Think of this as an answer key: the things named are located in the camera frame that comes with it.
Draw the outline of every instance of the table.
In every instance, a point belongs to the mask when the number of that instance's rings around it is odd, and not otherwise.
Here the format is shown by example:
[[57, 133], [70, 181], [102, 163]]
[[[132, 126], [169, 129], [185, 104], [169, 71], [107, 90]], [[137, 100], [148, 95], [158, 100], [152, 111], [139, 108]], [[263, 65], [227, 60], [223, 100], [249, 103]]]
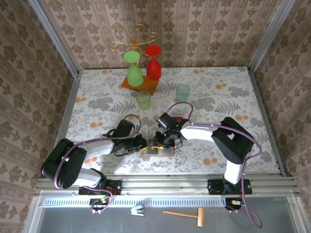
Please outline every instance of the table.
[[[220, 122], [232, 117], [261, 144], [261, 156], [250, 160], [246, 171], [278, 173], [274, 148], [267, 136], [249, 74], [245, 67], [163, 68], [159, 85], [152, 96], [151, 107], [141, 110], [136, 91], [121, 87], [127, 69], [84, 70], [66, 137], [82, 141], [99, 137], [116, 128], [127, 114], [136, 114], [142, 121], [141, 133], [151, 138], [159, 128], [157, 118], [177, 102], [175, 88], [180, 83], [190, 86], [188, 102], [194, 106], [194, 122]], [[175, 113], [187, 118], [190, 108], [176, 106]], [[258, 149], [254, 146], [251, 153]], [[127, 156], [102, 155], [86, 161], [85, 168], [104, 174], [224, 173], [226, 159], [209, 141], [184, 141], [173, 157], [148, 157], [141, 152]]]

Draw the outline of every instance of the wooden hammer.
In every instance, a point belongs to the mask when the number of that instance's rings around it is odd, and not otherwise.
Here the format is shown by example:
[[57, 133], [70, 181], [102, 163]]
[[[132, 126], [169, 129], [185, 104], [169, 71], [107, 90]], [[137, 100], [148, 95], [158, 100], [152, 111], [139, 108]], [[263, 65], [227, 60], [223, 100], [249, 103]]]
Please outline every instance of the wooden hammer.
[[167, 211], [163, 210], [163, 213], [169, 214], [169, 215], [178, 215], [178, 216], [184, 216], [184, 217], [193, 217], [198, 219], [198, 227], [204, 227], [204, 209], [199, 208], [198, 215], [188, 215], [184, 213], [174, 212], [174, 211]]

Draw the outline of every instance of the purple cable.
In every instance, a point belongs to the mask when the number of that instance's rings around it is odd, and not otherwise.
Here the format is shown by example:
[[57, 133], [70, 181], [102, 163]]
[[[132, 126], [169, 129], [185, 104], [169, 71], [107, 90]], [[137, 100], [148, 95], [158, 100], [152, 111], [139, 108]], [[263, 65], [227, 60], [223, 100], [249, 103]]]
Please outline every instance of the purple cable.
[[[108, 191], [108, 190], [106, 190], [106, 189], [91, 188], [91, 187], [88, 187], [88, 186], [82, 186], [82, 187], [83, 187], [83, 188], [86, 188], [86, 189], [88, 189], [88, 190], [91, 190], [91, 191], [106, 192], [106, 193], [108, 193], [108, 194], [110, 195], [108, 204], [101, 210], [101, 212], [105, 211], [105, 209], [107, 209], [108, 206], [112, 203], [113, 194], [112, 194], [110, 191]], [[92, 204], [92, 207], [91, 207], [92, 210], [93, 210], [93, 208], [94, 208], [95, 203], [96, 203], [96, 202], [94, 202], [94, 203]]]
[[[262, 221], [261, 219], [253, 212], [249, 211], [248, 208], [247, 208], [247, 203], [246, 203], [246, 199], [245, 199], [245, 191], [244, 191], [244, 173], [245, 173], [245, 169], [246, 169], [246, 164], [247, 164], [247, 161], [249, 159], [252, 159], [252, 158], [255, 158], [257, 156], [259, 156], [261, 153], [262, 153], [262, 148], [261, 146], [259, 145], [259, 143], [253, 138], [251, 137], [250, 135], [240, 131], [240, 130], [236, 130], [236, 129], [233, 129], [233, 128], [230, 128], [230, 127], [227, 127], [227, 126], [223, 126], [223, 125], [214, 125], [214, 124], [195, 124], [193, 123], [191, 120], [190, 120], [190, 116], [193, 112], [193, 105], [191, 103], [188, 103], [188, 102], [178, 102], [178, 103], [175, 103], [173, 104], [171, 107], [168, 108], [168, 110], [166, 111], [167, 113], [176, 105], [178, 104], [181, 104], [181, 103], [185, 103], [185, 104], [188, 104], [190, 107], [191, 107], [191, 111], [188, 115], [188, 121], [193, 125], [193, 126], [200, 126], [200, 127], [216, 127], [216, 128], [223, 128], [223, 129], [226, 129], [226, 130], [230, 130], [230, 131], [233, 131], [233, 132], [236, 132], [236, 133], [239, 133], [241, 135], [243, 135], [244, 137], [246, 137], [247, 139], [249, 139], [250, 141], [252, 141], [258, 148], [258, 153], [254, 154], [254, 155], [251, 155], [249, 157], [247, 157], [245, 159], [245, 162], [243, 164], [243, 168], [242, 168], [242, 176], [241, 176], [241, 179], [242, 179], [242, 200], [244, 202], [244, 205], [245, 205], [245, 210], [241, 210], [241, 211], [246, 211], [247, 214], [248, 214], [248, 217], [249, 219], [251, 220], [251, 222], [258, 228], [262, 228]], [[252, 219], [251, 217], [251, 214], [255, 215], [256, 218], [260, 221], [260, 225], [257, 225], [254, 220]]]
[[87, 141], [84, 141], [84, 142], [79, 142], [75, 145], [73, 145], [68, 151], [67, 153], [64, 155], [64, 157], [62, 158], [62, 160], [60, 161], [60, 164], [55, 172], [55, 177], [54, 177], [54, 185], [56, 188], [60, 189], [62, 188], [59, 184], [59, 182], [57, 182], [57, 178], [58, 178], [58, 175], [59, 175], [59, 172], [60, 172], [60, 169], [62, 167], [62, 165], [64, 164], [65, 162], [65, 159], [69, 156], [69, 154], [78, 146], [80, 145], [83, 145], [83, 144], [88, 144], [88, 143], [92, 143], [92, 142], [98, 142], [98, 141], [105, 141], [105, 140], [114, 140], [114, 139], [127, 139], [127, 138], [131, 138], [131, 137], [134, 137], [134, 136], [137, 136], [139, 131], [140, 131], [140, 128], [141, 128], [141, 121], [140, 121], [140, 118], [137, 116], [137, 115], [134, 115], [134, 114], [129, 114], [129, 115], [126, 115], [124, 119], [126, 119], [127, 117], [129, 116], [133, 116], [133, 117], [136, 117], [138, 120], [139, 120], [139, 127], [137, 129], [136, 132], [134, 132], [132, 135], [129, 135], [129, 136], [126, 136], [126, 137], [107, 137], [107, 138], [95, 138], [95, 139], [91, 139], [91, 140], [87, 140]]

